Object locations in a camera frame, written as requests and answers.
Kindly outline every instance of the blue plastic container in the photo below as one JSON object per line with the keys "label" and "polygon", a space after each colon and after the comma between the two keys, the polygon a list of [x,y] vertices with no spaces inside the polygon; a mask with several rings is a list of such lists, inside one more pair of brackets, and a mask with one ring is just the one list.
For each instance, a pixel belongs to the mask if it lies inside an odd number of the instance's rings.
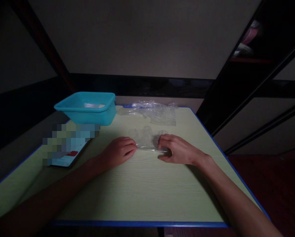
{"label": "blue plastic container", "polygon": [[54,105],[76,124],[108,126],[116,114],[115,94],[107,92],[77,92]]}

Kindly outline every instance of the blue table edge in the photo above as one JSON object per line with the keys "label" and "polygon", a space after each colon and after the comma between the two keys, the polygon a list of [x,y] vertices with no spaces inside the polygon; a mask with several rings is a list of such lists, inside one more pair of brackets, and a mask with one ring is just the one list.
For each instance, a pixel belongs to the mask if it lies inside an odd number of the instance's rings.
{"label": "blue table edge", "polygon": [[[213,139],[211,134],[208,132],[206,127],[202,124],[200,119],[197,117],[197,115],[194,113],[194,111],[190,107],[180,107],[180,108],[189,108],[195,117],[198,119],[200,124],[203,126],[203,128],[206,130],[207,134],[210,136],[210,138],[213,140],[215,145],[219,148],[220,152],[223,154],[225,159],[228,161],[234,172],[237,174],[241,182],[244,184],[244,186],[247,188],[248,192],[251,194],[259,208],[262,210],[262,212],[266,215],[266,217],[271,221],[269,215],[265,211],[265,209],[262,207],[262,205],[259,203],[259,201],[256,199],[252,191],[249,189],[247,184],[244,182],[240,174],[236,171],[234,166],[231,164],[229,159],[226,157],[226,155],[223,153],[219,145],[216,143],[216,141]],[[36,152],[42,144],[36,148],[33,152],[31,152],[22,162],[20,162],[13,170],[11,170],[3,179],[0,180],[0,184],[12,173],[14,172],[26,159],[28,159],[34,152]],[[52,221],[53,225],[69,225],[69,226],[117,226],[117,227],[207,227],[207,228],[227,228],[230,227],[230,224],[225,222],[152,222],[152,221],[79,221],[79,220],[55,220]]]}

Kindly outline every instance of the red label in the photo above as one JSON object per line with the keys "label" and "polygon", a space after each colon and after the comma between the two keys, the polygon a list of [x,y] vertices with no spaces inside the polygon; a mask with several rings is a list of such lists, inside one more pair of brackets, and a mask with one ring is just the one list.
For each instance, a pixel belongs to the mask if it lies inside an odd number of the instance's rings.
{"label": "red label", "polygon": [[71,151],[70,153],[68,153],[68,156],[76,156],[78,154],[78,151]]}

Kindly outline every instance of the green tabletop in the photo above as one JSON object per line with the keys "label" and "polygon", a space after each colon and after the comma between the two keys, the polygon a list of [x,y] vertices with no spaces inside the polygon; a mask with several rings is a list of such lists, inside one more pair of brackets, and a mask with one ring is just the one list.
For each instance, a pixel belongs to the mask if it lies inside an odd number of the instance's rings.
{"label": "green tabletop", "polygon": [[[42,167],[40,147],[0,183],[0,216],[89,158],[99,154],[113,139],[128,136],[131,128],[148,125],[166,130],[210,154],[218,166],[256,204],[249,190],[219,150],[190,108],[179,108],[176,126],[159,126],[139,115],[116,114],[109,126],[101,126],[70,170]],[[69,121],[67,127],[74,129]],[[89,182],[57,215],[57,220],[122,222],[224,223],[225,215],[201,174],[186,165],[157,159],[160,152],[138,150],[126,163]]]}

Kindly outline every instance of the clear plastic bag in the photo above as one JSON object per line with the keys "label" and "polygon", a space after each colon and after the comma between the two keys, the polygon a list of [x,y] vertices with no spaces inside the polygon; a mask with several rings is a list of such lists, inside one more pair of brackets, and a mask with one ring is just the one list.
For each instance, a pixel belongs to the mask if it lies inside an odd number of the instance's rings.
{"label": "clear plastic bag", "polygon": [[138,101],[128,104],[117,111],[119,115],[143,115],[145,118],[151,118],[151,123],[155,125],[176,126],[177,109],[175,103],[168,106],[156,103],[155,101]]}
{"label": "clear plastic bag", "polygon": [[165,133],[168,132],[166,130],[153,132],[150,126],[144,126],[143,129],[130,129],[129,137],[136,142],[138,149],[167,152],[167,147],[161,147],[160,150],[158,149],[158,139]]}

